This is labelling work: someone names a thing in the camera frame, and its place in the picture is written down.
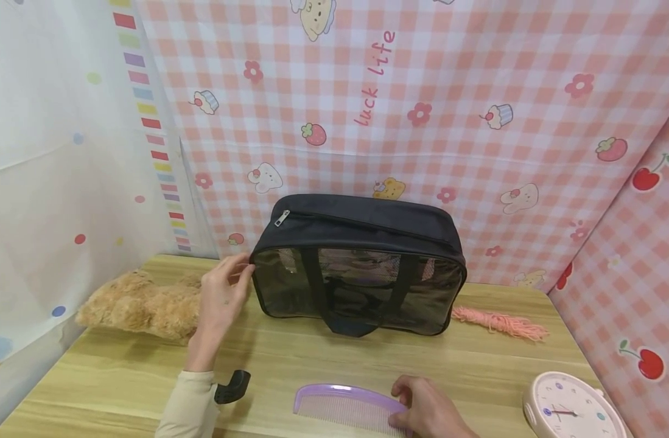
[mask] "bag handle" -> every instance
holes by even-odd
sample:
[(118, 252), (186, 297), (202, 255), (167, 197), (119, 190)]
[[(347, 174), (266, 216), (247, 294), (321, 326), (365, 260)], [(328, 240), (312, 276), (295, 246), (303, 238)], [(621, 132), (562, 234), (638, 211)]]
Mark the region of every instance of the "bag handle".
[(300, 254), (307, 275), (307, 281), (310, 283), (312, 303), (315, 305), (315, 309), (319, 312), (320, 317), (334, 333), (354, 338), (368, 335), (384, 324), (386, 317), (394, 315), (400, 310), (419, 266), (419, 257), (416, 255), (400, 255), (398, 278), (390, 293), (390, 298), (382, 305), (377, 323), (367, 324), (340, 317), (330, 311), (331, 303), (329, 295), (325, 290), (320, 267), (320, 253), (316, 248), (303, 248), (300, 249)]

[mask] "zipper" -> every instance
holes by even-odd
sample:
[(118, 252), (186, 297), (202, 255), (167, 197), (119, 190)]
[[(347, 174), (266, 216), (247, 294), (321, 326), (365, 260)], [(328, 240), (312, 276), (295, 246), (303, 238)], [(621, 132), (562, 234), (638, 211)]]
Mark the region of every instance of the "zipper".
[(441, 243), (441, 244), (444, 244), (444, 245), (450, 245), (451, 246), (451, 244), (449, 242), (447, 242), (446, 240), (431, 238), (431, 237), (426, 236), (426, 235), (417, 234), (416, 232), (401, 231), (401, 230), (398, 230), (398, 229), (393, 229), (393, 228), (388, 227), (388, 226), (375, 225), (375, 224), (372, 224), (372, 223), (362, 222), (362, 221), (357, 221), (357, 220), (350, 220), (349, 218), (344, 218), (344, 217), (339, 217), (339, 216), (323, 215), (322, 213), (300, 213), (300, 212), (292, 212), (291, 210), (286, 209), (286, 210), (283, 211), (282, 215), (280, 215), (280, 217), (273, 224), (276, 227), (279, 227), (280, 225), (283, 224), (283, 222), (286, 220), (286, 218), (289, 215), (296, 215), (296, 216), (303, 217), (303, 218), (321, 217), (321, 218), (324, 218), (325, 220), (350, 223), (352, 225), (363, 226), (363, 227), (366, 227), (368, 229), (380, 229), (380, 230), (392, 232), (393, 234), (406, 235), (406, 236), (417, 238), (417, 239), (423, 239), (423, 240), (427, 240), (427, 241), (431, 241), (431, 242), (437, 242), (437, 243)]
[(283, 214), (273, 223), (275, 226), (280, 226), (281, 223), (283, 223), (284, 220), (290, 215), (289, 209), (285, 209), (283, 211)]

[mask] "blue dot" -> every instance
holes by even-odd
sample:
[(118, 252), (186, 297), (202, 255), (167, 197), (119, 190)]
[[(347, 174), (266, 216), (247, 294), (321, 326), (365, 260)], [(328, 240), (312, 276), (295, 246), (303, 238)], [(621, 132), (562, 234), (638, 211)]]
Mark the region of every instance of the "blue dot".
[(66, 307), (64, 307), (63, 305), (58, 305), (57, 307), (54, 308), (54, 310), (52, 310), (52, 316), (58, 318), (62, 316), (64, 312), (66, 312)]

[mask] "black bag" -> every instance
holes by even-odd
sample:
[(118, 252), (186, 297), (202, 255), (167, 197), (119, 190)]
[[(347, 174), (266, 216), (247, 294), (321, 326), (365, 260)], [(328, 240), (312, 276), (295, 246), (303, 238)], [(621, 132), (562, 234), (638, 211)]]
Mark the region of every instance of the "black bag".
[(355, 337), (378, 327), (445, 331), (467, 276), (442, 209), (342, 195), (280, 199), (251, 263), (265, 314), (321, 318)]

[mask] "purple comb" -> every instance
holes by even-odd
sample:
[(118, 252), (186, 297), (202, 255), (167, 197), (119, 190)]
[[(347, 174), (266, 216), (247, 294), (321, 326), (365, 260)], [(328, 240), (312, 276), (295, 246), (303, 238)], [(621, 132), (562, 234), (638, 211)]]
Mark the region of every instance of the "purple comb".
[(345, 384), (307, 384), (295, 395), (293, 414), (372, 430), (391, 437), (412, 438), (412, 430), (396, 429), (388, 417), (407, 407), (393, 398)]

